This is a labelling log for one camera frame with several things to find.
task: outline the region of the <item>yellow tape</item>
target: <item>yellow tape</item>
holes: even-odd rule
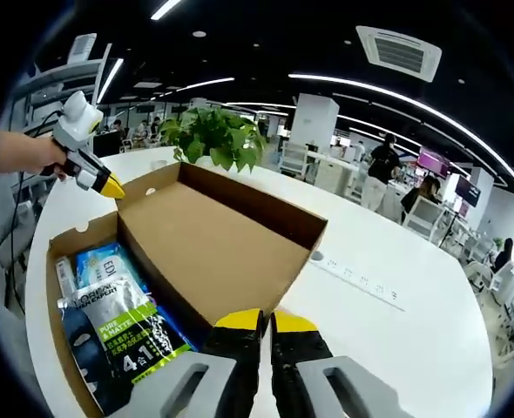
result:
[[[313,322],[283,311],[274,311],[276,331],[279,333],[305,333],[317,331]]]
[[[230,313],[219,320],[215,327],[255,330],[257,329],[259,313],[259,308]]]

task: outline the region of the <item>cardboard box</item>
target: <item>cardboard box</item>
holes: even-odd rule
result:
[[[312,213],[225,176],[178,163],[126,184],[118,211],[87,231],[57,236],[47,254],[51,331],[64,373],[87,416],[101,416],[72,358],[57,300],[55,261],[118,241],[155,299],[202,344],[223,316],[270,313],[292,285],[327,224]]]

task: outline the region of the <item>blue package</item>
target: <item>blue package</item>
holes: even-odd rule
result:
[[[178,324],[172,316],[158,304],[151,296],[146,283],[139,277],[139,273],[131,263],[125,249],[114,242],[94,250],[80,253],[77,256],[77,289],[93,285],[114,274],[129,274],[137,282],[144,294],[156,306],[159,315],[166,320],[172,329],[185,341],[193,351],[198,351],[191,341],[180,331]]]

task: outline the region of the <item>ceiling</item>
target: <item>ceiling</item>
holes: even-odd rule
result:
[[[100,57],[106,43],[113,43],[111,58],[125,60],[104,103],[116,103],[129,95],[148,99],[156,91],[168,91],[168,86],[227,77],[235,81],[166,98],[293,105],[301,92],[321,94],[333,97],[341,115],[413,138],[451,161],[480,165],[473,152],[514,192],[514,178],[503,166],[471,137],[440,118],[378,92],[287,76],[304,73],[351,79],[413,98],[468,128],[514,167],[514,0],[507,2],[507,9],[502,3],[474,1],[458,6],[450,2],[323,0],[307,6],[296,0],[183,0],[156,22],[150,17],[163,0],[90,3],[95,4],[47,41],[37,63],[42,70],[64,64],[76,35],[97,32],[91,56]],[[392,30],[441,48],[433,82],[370,64],[356,25]],[[194,37],[197,30],[206,36]],[[162,85],[135,89],[139,81]],[[350,126],[379,132],[339,118],[338,128]]]

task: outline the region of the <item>l'oreal package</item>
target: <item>l'oreal package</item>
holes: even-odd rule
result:
[[[132,386],[189,345],[128,273],[114,273],[58,302],[71,351],[105,415],[129,402]]]
[[[148,286],[139,277],[127,252],[120,244],[109,244],[85,253],[80,253],[77,256],[77,289],[98,283],[107,277],[111,277],[113,274],[126,274],[132,277],[143,293],[152,300],[160,316],[168,322],[176,334],[191,346],[192,350],[196,350],[196,347],[181,332],[173,317],[160,306],[156,300],[151,298]]]

